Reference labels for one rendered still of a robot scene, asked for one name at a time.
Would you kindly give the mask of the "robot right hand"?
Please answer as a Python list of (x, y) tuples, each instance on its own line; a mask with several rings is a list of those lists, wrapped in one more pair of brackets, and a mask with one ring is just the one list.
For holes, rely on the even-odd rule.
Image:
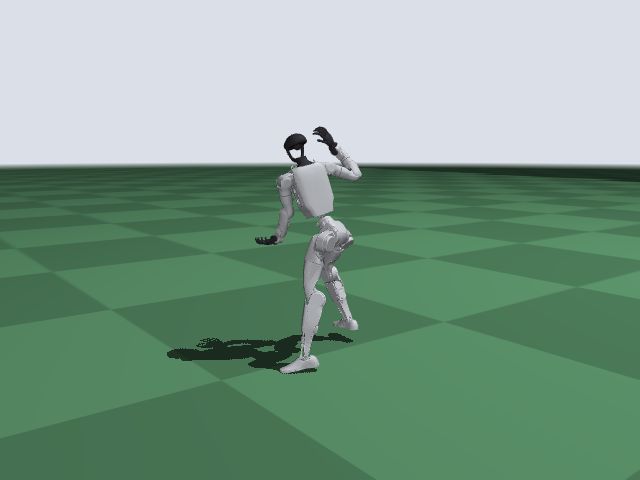
[[(317, 131), (317, 132), (315, 132)], [(335, 149), (335, 147), (338, 145), (337, 142), (334, 142), (332, 136), (330, 133), (328, 133), (328, 131), (326, 130), (326, 128), (324, 127), (318, 127), (315, 130), (313, 130), (313, 135), (319, 135), (320, 137), (323, 138), (323, 140), (317, 139), (318, 142), (322, 142), (325, 143), (327, 146), (329, 146), (329, 150), (331, 151), (331, 153), (333, 155), (337, 155), (338, 152)]]

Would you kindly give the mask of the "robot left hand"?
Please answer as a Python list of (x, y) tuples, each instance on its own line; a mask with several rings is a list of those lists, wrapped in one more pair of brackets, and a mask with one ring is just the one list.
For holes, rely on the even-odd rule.
[(267, 239), (265, 237), (265, 240), (263, 240), (262, 237), (261, 237), (261, 240), (259, 239), (259, 237), (257, 237), (257, 238), (255, 237), (255, 241), (257, 242), (257, 244), (264, 244), (264, 245), (271, 245), (271, 244), (276, 245), (276, 244), (278, 244), (278, 243), (274, 243), (274, 242), (277, 241), (277, 236), (276, 235), (271, 236), (270, 239)]

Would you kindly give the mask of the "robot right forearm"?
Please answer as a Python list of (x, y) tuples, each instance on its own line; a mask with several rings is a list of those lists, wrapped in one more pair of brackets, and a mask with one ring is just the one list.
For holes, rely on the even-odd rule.
[(347, 152), (343, 150), (339, 145), (337, 145), (335, 149), (337, 150), (338, 154), (337, 155), (333, 155), (332, 153), (331, 154), (333, 156), (336, 156), (340, 160), (340, 162), (344, 165), (345, 168), (347, 168), (348, 170), (352, 170), (355, 176), (358, 176), (358, 177), (361, 176), (361, 171), (358, 165), (354, 161), (352, 161), (352, 159), (349, 157)]

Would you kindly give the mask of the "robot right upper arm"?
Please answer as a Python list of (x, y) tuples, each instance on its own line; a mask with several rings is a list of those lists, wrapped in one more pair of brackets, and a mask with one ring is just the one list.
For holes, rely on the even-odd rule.
[(333, 162), (322, 163), (322, 164), (325, 166), (328, 176), (333, 175), (334, 177), (346, 179), (351, 182), (355, 182), (359, 180), (359, 178), (361, 177), (361, 176), (359, 177), (355, 176), (352, 170), (349, 171), (347, 168), (336, 165)]

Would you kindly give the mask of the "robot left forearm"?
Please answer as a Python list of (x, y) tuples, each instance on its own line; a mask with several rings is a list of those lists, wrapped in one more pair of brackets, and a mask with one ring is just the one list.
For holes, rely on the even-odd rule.
[[(290, 226), (291, 220), (288, 219), (288, 213), (285, 210), (280, 210), (279, 212), (279, 222), (278, 222), (278, 227), (275, 231), (275, 234), (277, 236), (277, 241), (274, 243), (282, 243), (284, 240), (284, 237), (287, 234), (287, 230), (288, 227)], [(274, 236), (273, 235), (273, 236)]]

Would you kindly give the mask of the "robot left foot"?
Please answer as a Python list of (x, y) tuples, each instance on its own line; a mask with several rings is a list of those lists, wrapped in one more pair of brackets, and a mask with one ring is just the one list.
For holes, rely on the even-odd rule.
[[(306, 359), (307, 356), (306, 357), (304, 356), (304, 358)], [(291, 372), (296, 372), (296, 371), (300, 371), (307, 368), (318, 367), (320, 365), (318, 359), (314, 355), (308, 356), (308, 359), (306, 360), (304, 358), (303, 359), (296, 358), (290, 364), (280, 368), (280, 372), (291, 373)]]

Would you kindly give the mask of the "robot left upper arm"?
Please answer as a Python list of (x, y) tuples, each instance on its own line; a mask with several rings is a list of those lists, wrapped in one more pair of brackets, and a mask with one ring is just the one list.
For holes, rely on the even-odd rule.
[(294, 215), (293, 200), (290, 190), (293, 184), (293, 173), (288, 172), (278, 176), (276, 184), (279, 190), (280, 201), (284, 207), (281, 210), (285, 210), (288, 213), (288, 219), (290, 219)]

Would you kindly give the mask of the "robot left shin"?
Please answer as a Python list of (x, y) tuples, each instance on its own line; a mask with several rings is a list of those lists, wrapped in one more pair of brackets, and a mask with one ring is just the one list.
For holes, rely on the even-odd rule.
[[(319, 292), (315, 292), (310, 296), (308, 305), (306, 305), (306, 296), (305, 296), (304, 308), (303, 308), (303, 314), (302, 314), (302, 323), (301, 323), (301, 335), (303, 331), (303, 336), (301, 336), (301, 354), (299, 356), (299, 359), (303, 359), (304, 356), (307, 356), (306, 359), (308, 359), (313, 337), (315, 334), (317, 334), (317, 331), (318, 331), (318, 326), (319, 326), (324, 302), (325, 302), (324, 296)], [(302, 356), (303, 348), (304, 348), (304, 356)]]

